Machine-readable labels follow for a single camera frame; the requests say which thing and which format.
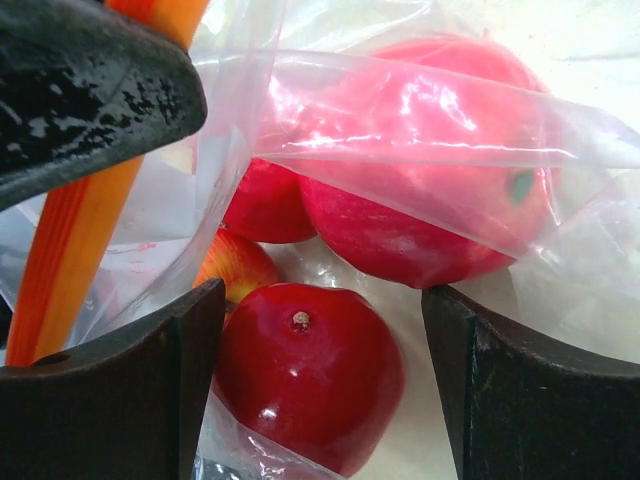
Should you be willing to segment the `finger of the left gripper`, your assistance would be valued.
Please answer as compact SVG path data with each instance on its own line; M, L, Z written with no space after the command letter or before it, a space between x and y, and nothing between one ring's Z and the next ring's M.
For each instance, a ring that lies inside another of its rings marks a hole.
M186 51L95 1L1 5L1 205L181 140L207 106Z

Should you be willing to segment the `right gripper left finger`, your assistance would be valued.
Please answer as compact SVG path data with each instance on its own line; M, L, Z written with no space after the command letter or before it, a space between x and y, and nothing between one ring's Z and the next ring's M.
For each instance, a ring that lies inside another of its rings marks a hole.
M5 479L187 479L225 315L210 280L29 367L1 371Z

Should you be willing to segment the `orange zip bag with apples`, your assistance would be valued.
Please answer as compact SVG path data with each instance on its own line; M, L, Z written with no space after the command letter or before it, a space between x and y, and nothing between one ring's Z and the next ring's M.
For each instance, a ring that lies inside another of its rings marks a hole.
M377 306L383 305L384 312ZM1 475L639 475L639 134L440 1L1 5Z

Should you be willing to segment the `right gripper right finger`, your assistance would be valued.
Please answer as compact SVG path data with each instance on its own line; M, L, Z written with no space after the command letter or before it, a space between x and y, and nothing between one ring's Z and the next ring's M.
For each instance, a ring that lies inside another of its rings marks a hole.
M491 311L450 286L421 307L460 479L636 479L639 367Z

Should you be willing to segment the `fake pomegranate red yellow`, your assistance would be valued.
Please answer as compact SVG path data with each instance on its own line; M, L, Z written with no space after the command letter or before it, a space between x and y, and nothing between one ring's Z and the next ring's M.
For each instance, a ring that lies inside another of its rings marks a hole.
M256 242L219 228L193 282L222 279L226 288L226 314L253 290L277 283L279 273L265 250Z

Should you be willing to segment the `dark red fake apple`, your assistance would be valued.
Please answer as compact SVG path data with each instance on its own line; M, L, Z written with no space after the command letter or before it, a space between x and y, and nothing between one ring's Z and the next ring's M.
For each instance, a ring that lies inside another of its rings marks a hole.
M373 454L404 387L395 336L361 295L299 283L240 302L213 379L240 424L345 477Z

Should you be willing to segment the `large pink red apple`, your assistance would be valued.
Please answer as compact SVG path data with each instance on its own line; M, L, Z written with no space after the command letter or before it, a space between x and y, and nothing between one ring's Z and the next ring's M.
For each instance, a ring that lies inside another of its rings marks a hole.
M312 225L355 268L417 289L511 264L549 216L545 171L523 165L541 90L487 40L377 52L300 114Z

